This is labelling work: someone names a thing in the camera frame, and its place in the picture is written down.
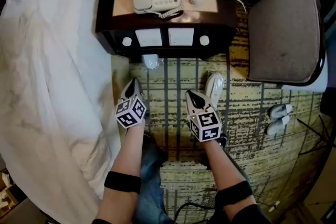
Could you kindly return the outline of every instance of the black knee strap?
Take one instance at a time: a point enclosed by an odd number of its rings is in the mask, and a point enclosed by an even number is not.
[[[252,195],[252,189],[247,181],[240,182],[232,187],[222,189],[215,197],[215,210],[223,210],[225,205],[234,205]]]
[[[123,191],[126,193],[140,193],[141,178],[110,171],[105,179],[106,188]]]

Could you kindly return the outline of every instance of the dark wooden nightstand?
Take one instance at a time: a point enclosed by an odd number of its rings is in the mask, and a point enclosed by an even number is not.
[[[159,19],[153,14],[130,13],[112,16],[114,0],[99,0],[96,33],[105,50],[110,54],[140,60],[142,54],[158,54],[161,58],[183,57],[206,59],[226,53],[237,27],[236,2],[216,0],[218,12],[184,11],[177,17]],[[141,47],[135,30],[159,28],[162,46]],[[193,28],[192,46],[170,46],[168,28]],[[207,46],[200,44],[200,37],[209,37]],[[132,39],[128,47],[122,44],[125,37]]]

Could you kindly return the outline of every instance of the wall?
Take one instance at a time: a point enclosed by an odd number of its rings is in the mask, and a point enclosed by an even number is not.
[[[304,200],[305,206],[314,216],[317,223],[322,224],[321,217],[336,201],[336,149],[333,148],[323,171],[313,189]]]

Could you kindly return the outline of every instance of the black cable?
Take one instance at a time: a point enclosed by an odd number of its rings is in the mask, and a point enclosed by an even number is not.
[[[319,115],[319,117],[320,117],[320,120],[321,120],[321,122],[322,122],[323,129],[324,129],[325,133],[327,134],[328,139],[330,139],[330,135],[329,135],[329,133],[328,133],[327,127],[326,127],[326,125],[324,124],[324,121],[323,121],[321,115]]]
[[[321,150],[321,149],[323,149],[323,148],[326,148],[327,146],[328,146],[328,145],[325,145],[325,146],[322,146],[322,147],[319,147],[319,148],[315,148],[314,150],[311,149],[311,150],[309,150],[309,151],[305,151],[305,152],[299,153],[299,156],[300,156],[300,155],[303,155],[303,154],[312,153],[312,152],[314,152],[314,151],[319,151],[319,150]]]
[[[269,206],[269,207],[274,207],[274,205],[264,204],[263,202],[260,202],[260,201],[257,201],[257,204],[262,204],[262,205],[266,205],[266,206]]]
[[[328,144],[329,146],[332,146],[334,148],[336,148],[336,145],[332,142],[332,141],[328,141],[327,139],[324,138],[324,136],[322,136],[321,134],[319,134],[316,130],[314,130],[312,127],[310,127],[309,125],[305,124],[302,120],[297,119],[298,122],[300,122],[301,124],[303,124],[305,127],[307,127],[309,130],[313,131],[314,133],[316,133],[320,139],[325,142],[326,144]]]
[[[310,150],[305,151],[305,152],[302,152],[302,153],[299,153],[299,155],[307,154],[307,153],[310,153],[310,152],[314,151],[314,149],[315,149],[321,142],[322,142],[322,140],[319,139],[319,140],[315,143],[315,145],[314,145]]]
[[[175,218],[174,218],[174,223],[176,223],[176,220],[179,216],[179,213],[180,211],[186,207],[186,206],[189,206],[189,205],[192,205],[192,206],[195,206],[195,207],[198,207],[198,208],[202,208],[202,209],[205,209],[205,210],[212,210],[212,209],[215,209],[215,207],[209,207],[209,206],[203,206],[203,205],[198,205],[198,204],[195,204],[193,202],[186,202],[185,204],[181,205],[180,208],[176,211],[176,214],[175,214]]]

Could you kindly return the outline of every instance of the marker cube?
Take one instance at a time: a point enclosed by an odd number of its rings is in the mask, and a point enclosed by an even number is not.
[[[115,118],[125,128],[139,124],[146,112],[146,106],[138,96],[117,105]]]
[[[200,142],[217,139],[221,135],[222,122],[215,110],[202,111],[188,116],[190,130]]]

